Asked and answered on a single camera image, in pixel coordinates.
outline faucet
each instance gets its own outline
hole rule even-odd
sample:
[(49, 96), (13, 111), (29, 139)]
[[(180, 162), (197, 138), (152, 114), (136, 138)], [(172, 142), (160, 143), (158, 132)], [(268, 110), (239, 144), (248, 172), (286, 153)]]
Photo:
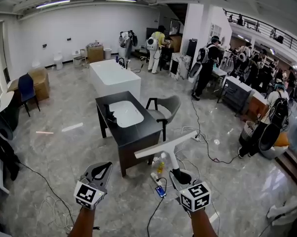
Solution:
[(123, 57), (120, 57), (120, 58), (118, 59), (118, 62), (119, 62), (119, 60), (120, 60), (120, 59), (122, 59), (122, 60), (123, 60), (123, 65), (122, 65), (122, 66), (123, 66), (123, 68), (125, 68), (125, 62), (124, 62), (124, 58), (123, 58)]

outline ceiling light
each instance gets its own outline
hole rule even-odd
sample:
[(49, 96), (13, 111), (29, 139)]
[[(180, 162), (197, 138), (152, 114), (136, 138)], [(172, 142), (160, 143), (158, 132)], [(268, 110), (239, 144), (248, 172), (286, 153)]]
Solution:
[(136, 0), (106, 0), (106, 1), (136, 2)]
[(60, 3), (70, 2), (70, 1), (71, 0), (62, 0), (62, 1), (56, 1), (56, 2), (48, 2), (48, 3), (44, 3), (44, 4), (41, 4), (41, 5), (38, 5), (37, 6), (37, 9), (48, 7), (48, 6), (57, 5), (57, 4), (60, 4)]

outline staircase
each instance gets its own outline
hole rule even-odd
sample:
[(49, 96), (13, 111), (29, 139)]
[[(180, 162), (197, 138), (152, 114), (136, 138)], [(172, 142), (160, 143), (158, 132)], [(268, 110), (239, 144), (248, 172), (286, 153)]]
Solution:
[(168, 3), (168, 7), (174, 12), (183, 25), (185, 25), (187, 14), (187, 3)]

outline smartphone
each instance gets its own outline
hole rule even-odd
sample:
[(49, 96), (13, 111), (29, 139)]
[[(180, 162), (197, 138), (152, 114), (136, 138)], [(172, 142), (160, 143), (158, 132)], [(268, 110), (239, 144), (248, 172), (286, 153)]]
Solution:
[(166, 192), (164, 192), (164, 190), (161, 186), (157, 186), (155, 189), (161, 198), (166, 196)]

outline blue chair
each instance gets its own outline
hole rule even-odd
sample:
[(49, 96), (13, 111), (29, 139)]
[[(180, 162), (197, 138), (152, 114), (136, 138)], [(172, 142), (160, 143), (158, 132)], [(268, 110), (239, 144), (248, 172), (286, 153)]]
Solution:
[(32, 98), (35, 99), (35, 102), (40, 112), (40, 107), (39, 107), (38, 99), (36, 97), (36, 92), (34, 88), (34, 80), (31, 78), (29, 74), (25, 74), (19, 78), (18, 89), (21, 94), (21, 102), (25, 106), (28, 115), (30, 116), (29, 109), (27, 106), (27, 101)]

